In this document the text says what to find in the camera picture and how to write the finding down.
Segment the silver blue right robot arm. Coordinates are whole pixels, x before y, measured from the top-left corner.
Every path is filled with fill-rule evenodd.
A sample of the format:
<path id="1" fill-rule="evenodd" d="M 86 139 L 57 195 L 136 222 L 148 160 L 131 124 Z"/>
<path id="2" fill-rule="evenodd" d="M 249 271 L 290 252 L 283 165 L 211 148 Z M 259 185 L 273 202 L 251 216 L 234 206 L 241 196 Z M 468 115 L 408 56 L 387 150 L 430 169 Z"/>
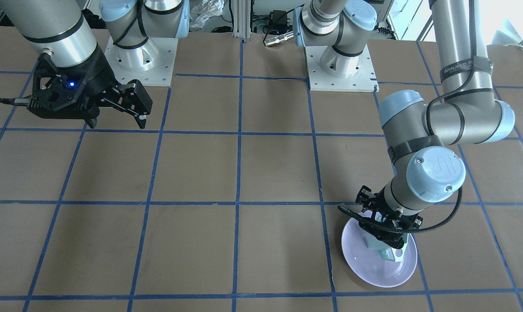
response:
<path id="1" fill-rule="evenodd" d="M 37 52 L 31 94 L 0 97 L 42 119 L 81 119 L 94 129 L 101 108 L 131 115 L 144 129 L 153 101 L 130 74 L 165 69 L 156 38 L 185 38 L 188 0 L 101 0 L 113 57 L 106 57 L 74 0 L 0 0 L 0 8 Z"/>

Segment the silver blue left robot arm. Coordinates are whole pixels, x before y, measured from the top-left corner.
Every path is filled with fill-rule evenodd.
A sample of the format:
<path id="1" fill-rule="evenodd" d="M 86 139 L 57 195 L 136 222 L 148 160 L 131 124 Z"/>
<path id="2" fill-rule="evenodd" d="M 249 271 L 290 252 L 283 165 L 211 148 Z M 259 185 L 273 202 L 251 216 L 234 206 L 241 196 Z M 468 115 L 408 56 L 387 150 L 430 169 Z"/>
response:
<path id="1" fill-rule="evenodd" d="M 400 249 L 408 234 L 442 227 L 458 211 L 466 179 L 464 162 L 450 145 L 502 140 L 515 125 L 515 113 L 497 100 L 493 64 L 481 33 L 477 0 L 431 0 L 429 7 L 440 58 L 442 95 L 426 102 L 414 90 L 397 91 L 378 107 L 394 178 L 378 193 L 362 186 L 356 203 L 370 217 L 339 206 L 356 219 L 371 240 Z M 421 211 L 457 194 L 452 213 L 422 228 Z"/>

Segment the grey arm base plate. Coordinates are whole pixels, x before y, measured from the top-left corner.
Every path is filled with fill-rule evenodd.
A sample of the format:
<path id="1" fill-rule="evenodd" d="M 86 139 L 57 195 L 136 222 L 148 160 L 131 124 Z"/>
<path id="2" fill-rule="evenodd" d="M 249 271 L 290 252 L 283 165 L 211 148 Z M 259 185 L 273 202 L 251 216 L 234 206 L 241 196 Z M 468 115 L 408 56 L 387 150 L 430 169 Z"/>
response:
<path id="1" fill-rule="evenodd" d="M 380 91 L 367 46 L 355 57 L 339 55 L 331 46 L 305 47 L 304 50 L 312 91 Z"/>
<path id="2" fill-rule="evenodd" d="M 138 79 L 144 86 L 170 87 L 177 52 L 177 38 L 149 38 L 144 46 L 128 50 L 110 38 L 105 57 L 120 83 Z"/>

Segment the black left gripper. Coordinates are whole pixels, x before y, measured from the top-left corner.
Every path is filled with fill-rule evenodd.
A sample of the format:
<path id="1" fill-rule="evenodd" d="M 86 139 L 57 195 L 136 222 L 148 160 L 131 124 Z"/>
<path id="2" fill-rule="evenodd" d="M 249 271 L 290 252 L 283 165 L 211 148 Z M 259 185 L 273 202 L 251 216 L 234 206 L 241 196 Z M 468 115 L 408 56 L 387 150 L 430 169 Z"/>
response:
<path id="1" fill-rule="evenodd" d="M 381 221 L 382 218 L 393 221 L 404 233 L 408 230 L 419 229 L 423 222 L 423 218 L 418 214 L 406 216 L 390 208 L 385 201 L 384 190 L 372 193 L 370 188 L 363 185 L 357 194 L 355 203 L 361 205 L 363 211 L 371 211 L 370 216 L 375 212 L 377 221 Z"/>

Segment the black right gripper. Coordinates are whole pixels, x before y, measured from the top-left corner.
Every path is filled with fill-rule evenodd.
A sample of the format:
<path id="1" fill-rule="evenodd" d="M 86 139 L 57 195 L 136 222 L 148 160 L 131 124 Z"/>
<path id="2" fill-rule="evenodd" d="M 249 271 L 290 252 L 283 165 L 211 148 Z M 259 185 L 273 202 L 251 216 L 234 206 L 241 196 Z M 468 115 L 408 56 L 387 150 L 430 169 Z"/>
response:
<path id="1" fill-rule="evenodd" d="M 84 93 L 88 97 L 91 108 L 84 112 L 84 121 L 88 127 L 97 127 L 97 117 L 101 107 L 111 107 L 119 112 L 130 114 L 134 117 L 139 128 L 144 130 L 147 116 L 151 114 L 153 101 L 144 85 L 134 79 L 129 83 L 117 81 L 110 64 L 101 47 L 97 44 L 88 59 L 87 74 Z"/>

